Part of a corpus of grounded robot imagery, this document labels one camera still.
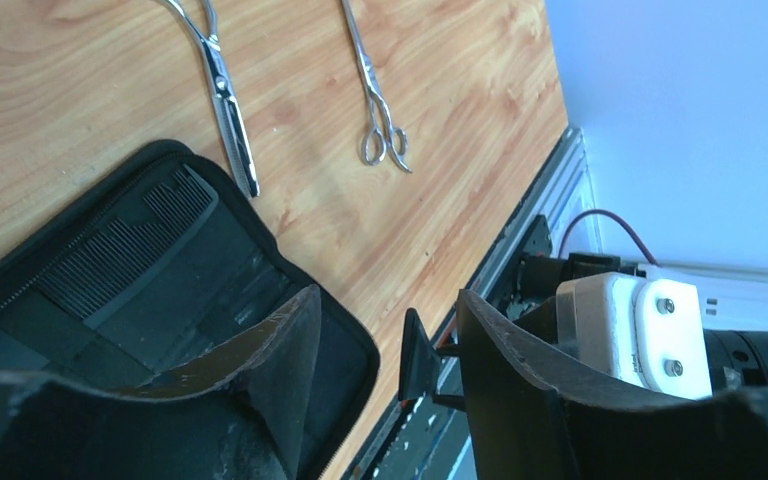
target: scissors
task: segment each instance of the scissors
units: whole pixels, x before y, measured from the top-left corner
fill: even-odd
[[[222,142],[225,144],[225,153],[231,163],[231,172],[234,181],[243,193],[251,198],[260,195],[260,184],[257,182],[257,174],[254,171],[254,163],[251,158],[251,147],[243,126],[243,116],[234,94],[234,86],[231,84],[231,76],[228,74],[228,66],[222,58],[219,48],[219,29],[216,10],[210,0],[203,0],[207,11],[208,28],[210,35],[205,36],[193,23],[192,19],[178,3],[178,0],[161,0],[174,9],[184,19],[190,32],[198,43],[204,57],[204,71],[207,75],[207,83],[213,94],[213,109],[219,122],[219,132],[222,134]]]
[[[366,102],[369,107],[369,123],[372,125],[363,137],[363,161],[367,165],[375,166],[384,160],[387,152],[390,152],[399,168],[407,173],[413,173],[405,163],[405,154],[408,153],[408,136],[404,130],[393,125],[393,119],[390,117],[390,106],[387,105],[381,95],[381,87],[375,77],[375,66],[369,55],[366,54],[363,43],[361,43],[360,32],[358,32],[355,16],[352,14],[352,7],[349,5],[349,0],[342,1],[346,22],[348,22],[349,30],[352,32],[352,42],[355,44],[358,70],[360,70],[360,76],[363,79]],[[378,125],[379,119],[383,121],[381,126]]]

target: screw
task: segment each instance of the screw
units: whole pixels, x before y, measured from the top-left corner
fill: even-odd
[[[684,373],[684,365],[678,360],[667,360],[664,362],[664,371],[671,377],[680,377]]]
[[[662,298],[658,300],[658,311],[664,315],[675,312],[675,302],[671,298]]]

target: red wire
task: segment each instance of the red wire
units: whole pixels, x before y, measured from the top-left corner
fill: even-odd
[[[576,215],[576,217],[572,219],[566,231],[564,232],[563,239],[561,239],[561,248],[558,250],[558,258],[563,258],[564,256],[564,248],[567,245],[567,241],[569,240],[569,236],[572,233],[573,227],[575,227],[575,225],[578,222],[580,222],[582,219],[589,217],[590,215],[604,215],[610,218],[611,220],[617,222],[618,224],[620,224],[623,230],[625,230],[628,236],[631,237],[631,239],[634,241],[634,244],[637,245],[637,248],[640,249],[640,253],[642,253],[643,256],[646,257],[646,261],[651,263],[652,265],[655,265],[656,267],[661,266],[661,264],[658,263],[657,260],[655,260],[655,256],[652,255],[652,252],[649,251],[648,248],[646,248],[646,244],[643,243],[643,240],[640,239],[640,236],[637,234],[637,232],[634,231],[633,228],[631,228],[631,225],[629,225],[628,222],[623,220],[622,217],[620,217],[616,213],[610,210],[603,210],[601,208],[585,210],[579,213],[578,215]]]

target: wood grain surface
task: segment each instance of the wood grain surface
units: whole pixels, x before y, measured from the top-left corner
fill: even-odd
[[[257,211],[381,350],[334,478],[395,394],[405,309],[440,325],[567,124],[545,8],[353,0],[410,137],[408,175],[359,160],[366,103],[339,0],[214,3],[263,189]],[[0,257],[158,138],[227,169],[201,59],[169,10],[0,0]]]

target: black zipper case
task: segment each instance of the black zipper case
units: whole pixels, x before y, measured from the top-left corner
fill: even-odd
[[[0,261],[0,371],[139,388],[318,295],[298,465],[285,468],[315,478],[366,405],[380,358],[366,329],[311,285],[224,171],[157,141]]]

